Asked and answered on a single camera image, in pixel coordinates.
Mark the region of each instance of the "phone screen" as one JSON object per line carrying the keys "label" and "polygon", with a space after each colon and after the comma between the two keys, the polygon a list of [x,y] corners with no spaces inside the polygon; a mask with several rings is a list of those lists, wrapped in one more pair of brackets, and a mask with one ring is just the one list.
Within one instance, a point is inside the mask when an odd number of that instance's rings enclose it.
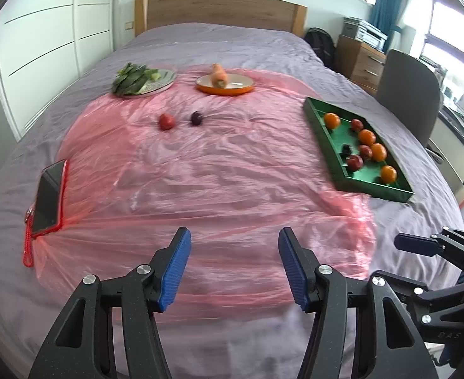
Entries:
{"label": "phone screen", "polygon": [[59,161],[44,169],[39,180],[32,234],[41,233],[58,223],[65,161]]}

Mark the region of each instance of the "blue gripper pad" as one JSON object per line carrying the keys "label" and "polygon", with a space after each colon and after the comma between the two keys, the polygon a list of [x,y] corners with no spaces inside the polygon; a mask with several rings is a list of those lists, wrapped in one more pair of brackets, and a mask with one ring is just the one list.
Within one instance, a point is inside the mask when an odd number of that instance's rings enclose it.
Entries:
{"label": "blue gripper pad", "polygon": [[394,245],[399,250],[427,257],[441,255],[444,252],[441,245],[435,239],[416,237],[407,233],[398,234],[394,239]]}
{"label": "blue gripper pad", "polygon": [[279,232],[277,246],[295,303],[306,312],[311,304],[309,293],[316,286],[314,271],[319,263],[311,250],[300,246],[291,228],[285,227]]}
{"label": "blue gripper pad", "polygon": [[167,261],[165,271],[160,275],[160,297],[158,299],[158,306],[164,312],[167,307],[174,302],[177,289],[181,282],[181,277],[187,265],[190,250],[192,248],[192,236],[190,231],[186,228],[179,228],[172,239],[169,247],[157,251],[165,251],[164,253],[170,254],[169,257],[164,258]]}

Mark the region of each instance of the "silver screw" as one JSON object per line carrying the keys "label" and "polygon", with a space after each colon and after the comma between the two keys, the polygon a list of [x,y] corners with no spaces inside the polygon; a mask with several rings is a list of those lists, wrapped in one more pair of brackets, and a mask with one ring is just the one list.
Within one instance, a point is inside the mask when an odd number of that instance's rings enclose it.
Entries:
{"label": "silver screw", "polygon": [[384,286],[386,282],[380,276],[375,276],[374,278],[372,278],[372,283],[377,286]]}
{"label": "silver screw", "polygon": [[151,267],[149,265],[140,265],[137,268],[137,273],[139,275],[146,275],[147,273],[151,272]]}
{"label": "silver screw", "polygon": [[95,283],[95,275],[87,275],[83,278],[83,283],[85,285],[91,285],[92,283]]}
{"label": "silver screw", "polygon": [[333,269],[329,265],[320,265],[318,267],[318,272],[323,275],[330,275],[333,272]]}

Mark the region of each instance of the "wooden nightstand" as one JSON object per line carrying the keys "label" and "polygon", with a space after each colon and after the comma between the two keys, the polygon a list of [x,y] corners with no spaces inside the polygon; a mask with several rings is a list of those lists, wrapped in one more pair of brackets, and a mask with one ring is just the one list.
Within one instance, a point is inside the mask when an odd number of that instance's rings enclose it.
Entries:
{"label": "wooden nightstand", "polygon": [[334,70],[374,96],[379,87],[387,56],[369,44],[339,36]]}

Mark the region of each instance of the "black backpack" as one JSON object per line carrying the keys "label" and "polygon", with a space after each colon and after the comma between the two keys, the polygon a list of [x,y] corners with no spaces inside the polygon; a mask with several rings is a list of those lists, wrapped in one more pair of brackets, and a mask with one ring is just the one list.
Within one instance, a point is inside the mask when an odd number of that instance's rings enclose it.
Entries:
{"label": "black backpack", "polygon": [[304,37],[314,53],[324,62],[325,67],[332,68],[334,66],[334,54],[336,48],[332,37],[327,31],[320,28],[310,28]]}

